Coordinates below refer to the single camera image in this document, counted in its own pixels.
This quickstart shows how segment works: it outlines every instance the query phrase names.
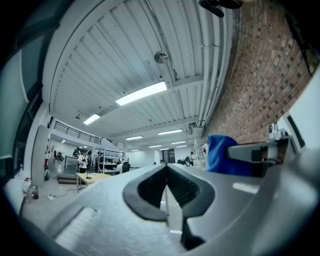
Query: wooden table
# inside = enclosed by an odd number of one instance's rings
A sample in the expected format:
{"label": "wooden table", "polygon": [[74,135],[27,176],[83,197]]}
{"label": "wooden table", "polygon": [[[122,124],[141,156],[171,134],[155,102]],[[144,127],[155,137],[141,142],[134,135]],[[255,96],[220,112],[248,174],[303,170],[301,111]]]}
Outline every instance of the wooden table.
{"label": "wooden table", "polygon": [[103,174],[103,173],[100,173],[100,174],[91,174],[91,173],[89,173],[88,177],[91,177],[91,178],[86,178],[87,177],[86,173],[78,173],[77,172],[75,175],[76,175],[76,189],[77,189],[78,193],[79,193],[79,183],[80,183],[80,181],[83,181],[84,183],[89,185],[89,184],[96,183],[96,182],[99,182],[99,181],[103,181],[104,179],[112,177],[111,175]]}

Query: fluorescent light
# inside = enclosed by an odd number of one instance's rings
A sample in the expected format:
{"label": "fluorescent light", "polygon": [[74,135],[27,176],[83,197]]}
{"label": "fluorescent light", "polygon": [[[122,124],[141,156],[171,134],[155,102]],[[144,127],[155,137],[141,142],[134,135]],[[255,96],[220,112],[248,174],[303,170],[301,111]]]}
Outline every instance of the fluorescent light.
{"label": "fluorescent light", "polygon": [[146,88],[135,91],[127,96],[124,96],[124,97],[116,100],[115,102],[118,103],[120,106],[123,106],[127,103],[139,100],[139,99],[147,97],[149,95],[165,91],[166,89],[167,89],[167,87],[166,87],[165,82],[158,82],[154,85],[150,85]]}
{"label": "fluorescent light", "polygon": [[181,133],[182,129],[158,132],[158,135]]}
{"label": "fluorescent light", "polygon": [[93,121],[97,120],[100,116],[97,114],[93,114],[92,116],[90,116],[87,120],[85,120],[83,123],[85,125],[91,124]]}
{"label": "fluorescent light", "polygon": [[137,136],[137,137],[131,137],[131,138],[125,138],[127,141],[131,141],[131,140],[136,140],[136,139],[142,139],[142,136]]}
{"label": "fluorescent light", "polygon": [[180,143],[185,143],[185,141],[174,142],[174,143],[171,143],[171,144],[180,144]]}

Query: cable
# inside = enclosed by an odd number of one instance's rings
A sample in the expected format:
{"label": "cable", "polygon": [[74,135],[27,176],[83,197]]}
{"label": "cable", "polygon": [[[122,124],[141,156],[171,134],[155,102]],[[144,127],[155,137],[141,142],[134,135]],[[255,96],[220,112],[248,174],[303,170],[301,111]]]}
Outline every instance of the cable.
{"label": "cable", "polygon": [[54,197],[54,198],[61,198],[61,197],[66,196],[66,195],[68,194],[68,191],[70,191],[70,190],[77,190],[77,189],[68,189],[68,190],[65,192],[65,194],[63,194],[63,195],[50,194],[49,196],[52,196],[52,197]]}

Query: chair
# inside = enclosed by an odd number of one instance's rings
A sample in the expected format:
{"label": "chair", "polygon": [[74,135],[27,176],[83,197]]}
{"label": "chair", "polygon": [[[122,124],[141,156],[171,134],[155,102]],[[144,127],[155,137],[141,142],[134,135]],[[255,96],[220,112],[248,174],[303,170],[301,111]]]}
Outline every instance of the chair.
{"label": "chair", "polygon": [[130,170],[130,164],[128,162],[124,162],[122,165],[122,173],[129,172]]}

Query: floor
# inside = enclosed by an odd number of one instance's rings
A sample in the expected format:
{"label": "floor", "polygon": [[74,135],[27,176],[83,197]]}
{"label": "floor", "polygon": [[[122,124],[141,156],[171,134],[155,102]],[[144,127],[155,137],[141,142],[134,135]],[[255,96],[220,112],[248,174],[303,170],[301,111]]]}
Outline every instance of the floor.
{"label": "floor", "polygon": [[[74,174],[75,169],[70,167],[65,170],[64,162],[50,159],[49,170],[50,180],[45,182],[44,187],[38,188],[39,199],[26,201],[22,209],[22,217],[33,222],[42,231],[46,230],[56,214],[77,195],[77,185],[59,184],[57,180],[59,173]],[[168,230],[172,233],[172,239],[178,243],[182,231],[182,209],[169,189],[167,189],[167,201],[168,204],[166,204],[166,195],[163,193],[160,209],[168,213]]]}
{"label": "floor", "polygon": [[203,137],[238,143],[264,141],[268,127],[303,93],[318,66],[307,50],[308,71],[278,1],[256,0],[234,10],[230,62],[221,95]]}

